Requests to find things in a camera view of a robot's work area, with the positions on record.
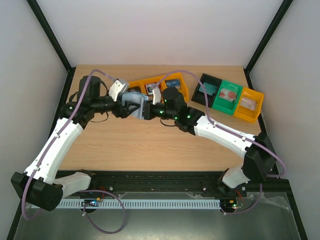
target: orange bin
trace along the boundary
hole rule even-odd
[[[155,76],[150,78],[144,78],[136,81],[130,81],[129,82],[129,88],[133,87],[139,87],[142,94],[147,94],[146,85],[147,84],[153,84],[159,82],[165,75],[161,76]],[[179,79],[180,81],[180,89],[178,90],[180,93],[182,93],[184,100],[187,102],[189,101],[189,90],[187,88],[187,85],[182,77],[182,74],[180,72],[173,73],[170,76],[168,76],[166,79],[164,79],[161,84],[159,85],[160,92],[165,90],[167,88],[166,80],[173,80],[173,79]]]
[[[170,76],[168,76],[166,79],[164,79],[162,82],[161,82],[161,91],[165,90],[167,87],[166,85],[166,80],[172,80],[172,79],[179,79],[180,81],[180,89],[178,90],[180,93],[182,93],[183,95],[183,98],[184,98],[184,101],[185,102],[188,102],[189,101],[189,90],[188,90],[188,87],[185,83],[185,80],[184,78],[182,77],[182,74],[180,72],[177,72],[177,73],[173,73],[171,74]]]
[[[264,94],[250,88],[244,87],[242,89],[241,96],[239,98],[238,105],[233,113],[233,116],[243,119],[250,123],[255,123],[258,116],[261,113],[262,103],[264,101]],[[254,100],[256,102],[255,110],[248,109],[244,106],[241,106],[242,98],[247,98]]]

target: wooden tabletop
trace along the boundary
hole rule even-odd
[[[173,70],[187,70],[199,78],[202,73],[221,78],[244,87],[247,86],[243,68],[240,66],[164,66],[164,65],[78,65],[69,96],[78,91],[79,81],[92,69],[126,81],[155,77]],[[190,98],[197,81],[183,73]],[[112,82],[96,73],[108,87]],[[192,102],[193,108],[205,112],[205,106]],[[223,112],[210,109],[211,117],[242,132],[257,135],[258,122],[252,124]],[[106,115],[96,114],[94,121]],[[243,162],[231,150],[207,138],[193,136],[177,127],[165,127],[159,118],[141,120],[134,117],[116,118],[111,113],[105,122],[90,122],[75,140],[60,170],[104,170],[104,171],[224,171]]]

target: black metal frame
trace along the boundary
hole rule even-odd
[[[75,74],[75,67],[71,67],[66,55],[64,54],[57,38],[55,37],[45,15],[43,14],[40,6],[36,0],[26,0],[31,7],[34,15],[38,19],[42,29],[47,35],[49,41],[51,42],[54,50],[59,56],[63,66],[67,70],[68,74],[65,80],[65,84],[62,90],[60,101],[58,103],[53,123],[51,126],[50,134],[56,126],[58,119],[58,111],[62,105],[67,102],[67,97],[69,95],[70,87]],[[252,58],[250,59],[247,67],[244,69],[245,77],[249,88],[253,89],[252,81],[250,79],[250,72],[258,61],[263,50],[267,46],[269,40],[271,39],[273,33],[277,29],[282,18],[286,14],[293,0],[283,0],[281,6],[279,7],[277,13],[275,14],[272,22],[270,23],[267,31],[265,32],[262,40],[260,41],[257,49],[255,50]],[[258,122],[263,133],[266,133],[266,126],[263,121],[262,116],[258,117]],[[275,167],[274,172],[279,173],[277,167]],[[73,174],[74,171],[58,171],[57,177],[64,177]],[[114,172],[114,171],[99,171],[98,177],[100,178],[101,184],[103,186],[112,186],[114,191],[123,192],[139,192],[143,190],[154,191],[181,191],[181,192],[198,192],[204,196],[212,196],[213,193],[210,192],[210,184],[212,181],[216,181],[222,174],[221,171],[214,172]],[[258,192],[259,185],[255,183],[248,183],[246,185],[246,190],[248,192]],[[307,234],[305,232],[303,223],[300,218],[300,214],[293,196],[290,184],[288,180],[285,179],[267,179],[263,184],[264,192],[285,192],[287,194],[289,204],[293,210],[293,215],[295,222],[300,234],[301,239],[307,239]],[[13,240],[17,227],[21,218],[21,202],[18,206],[16,214],[14,216],[7,240]]]

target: white enclosure wall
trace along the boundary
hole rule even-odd
[[[295,0],[251,73],[310,240],[319,239],[320,1]]]
[[[282,0],[38,0],[72,66],[246,66]]]
[[[10,183],[45,142],[67,72],[25,0],[0,1],[0,239],[19,198]]]

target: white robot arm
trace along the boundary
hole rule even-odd
[[[221,184],[224,189],[221,190],[221,188],[219,190],[224,193],[226,190],[236,188],[238,185],[250,180],[256,182],[264,181],[267,173],[275,163],[275,160],[270,158],[269,155],[262,155],[252,143],[244,141],[244,139],[252,141],[258,139],[267,147],[272,148],[272,145],[268,143],[268,139],[260,135],[253,136],[252,134],[240,132],[214,121],[215,124],[219,124],[224,129],[243,136],[241,139],[216,127],[216,125],[212,125],[202,111],[187,106],[182,94],[176,88],[169,87],[165,89],[162,92],[164,103],[160,103],[161,96],[157,87],[153,90],[154,98],[152,101],[148,101],[145,96],[135,93],[126,93],[123,95],[125,96],[123,99],[126,100],[123,100],[121,94],[127,90],[128,86],[125,81],[117,79],[110,88],[109,95],[104,97],[88,95],[84,104],[80,105],[72,121],[58,135],[61,127],[73,114],[76,103],[69,102],[62,107],[59,113],[60,119],[57,121],[53,133],[39,155],[26,168],[24,174],[16,172],[11,178],[11,183],[20,197],[25,191],[26,182],[33,175],[34,170],[36,170],[36,173],[31,180],[29,190],[27,189],[28,193],[31,193],[27,195],[26,200],[48,211],[53,210],[62,198],[90,187],[91,176],[85,172],[76,172],[73,175],[59,179],[55,179],[55,176],[72,143],[81,134],[95,113],[112,112],[116,117],[126,118],[139,110],[137,111],[139,114],[137,112],[133,114],[137,118],[145,120],[155,117],[173,119],[180,130],[210,139],[232,150],[243,158],[244,162],[240,166],[227,169],[222,176]],[[92,92],[100,94],[100,89],[93,89],[90,93]],[[55,142],[49,148],[41,165],[38,167],[37,164],[40,157],[53,138],[56,138]]]

